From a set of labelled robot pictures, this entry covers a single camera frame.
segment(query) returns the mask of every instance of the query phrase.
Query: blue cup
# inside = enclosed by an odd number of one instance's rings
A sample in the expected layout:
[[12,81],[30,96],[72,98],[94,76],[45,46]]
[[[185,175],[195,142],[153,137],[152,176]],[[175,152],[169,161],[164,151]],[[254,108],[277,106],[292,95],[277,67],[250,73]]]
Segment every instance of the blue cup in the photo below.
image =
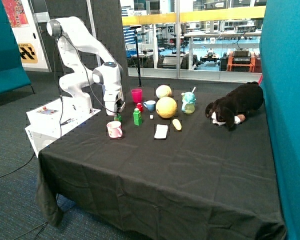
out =
[[145,101],[143,105],[149,110],[149,112],[154,112],[156,107],[156,101],[154,100]]

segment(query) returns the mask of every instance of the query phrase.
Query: yellow sign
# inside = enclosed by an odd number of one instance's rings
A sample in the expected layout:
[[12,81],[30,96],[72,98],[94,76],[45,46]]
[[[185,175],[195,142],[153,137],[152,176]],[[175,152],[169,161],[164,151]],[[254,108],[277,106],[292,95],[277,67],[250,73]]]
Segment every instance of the yellow sign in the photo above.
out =
[[18,46],[19,46],[21,62],[23,64],[37,64],[38,63],[36,51],[32,44],[20,43],[20,44],[18,44]]

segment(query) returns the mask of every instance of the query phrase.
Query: blue chair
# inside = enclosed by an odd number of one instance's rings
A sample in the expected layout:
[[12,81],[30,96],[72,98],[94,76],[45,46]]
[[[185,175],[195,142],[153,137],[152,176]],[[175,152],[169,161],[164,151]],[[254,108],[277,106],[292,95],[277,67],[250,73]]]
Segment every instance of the blue chair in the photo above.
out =
[[0,94],[28,85],[31,82],[23,69],[19,47],[0,0]]

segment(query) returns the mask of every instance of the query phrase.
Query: white card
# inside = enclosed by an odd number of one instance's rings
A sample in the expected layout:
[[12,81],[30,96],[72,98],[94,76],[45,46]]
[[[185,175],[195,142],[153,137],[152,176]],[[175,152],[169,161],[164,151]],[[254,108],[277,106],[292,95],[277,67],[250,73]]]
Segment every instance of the white card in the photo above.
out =
[[157,124],[154,138],[155,139],[166,139],[167,132],[168,132],[168,125]]

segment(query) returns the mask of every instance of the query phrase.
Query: pink cup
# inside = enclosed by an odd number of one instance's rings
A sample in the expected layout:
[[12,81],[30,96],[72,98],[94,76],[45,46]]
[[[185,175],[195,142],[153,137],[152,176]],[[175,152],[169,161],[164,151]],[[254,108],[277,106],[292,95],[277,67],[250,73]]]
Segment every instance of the pink cup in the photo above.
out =
[[111,121],[106,125],[108,129],[108,134],[110,138],[116,139],[121,138],[123,133],[121,130],[121,122],[120,121]]
[[135,88],[131,90],[132,100],[134,103],[141,103],[142,101],[142,89]]

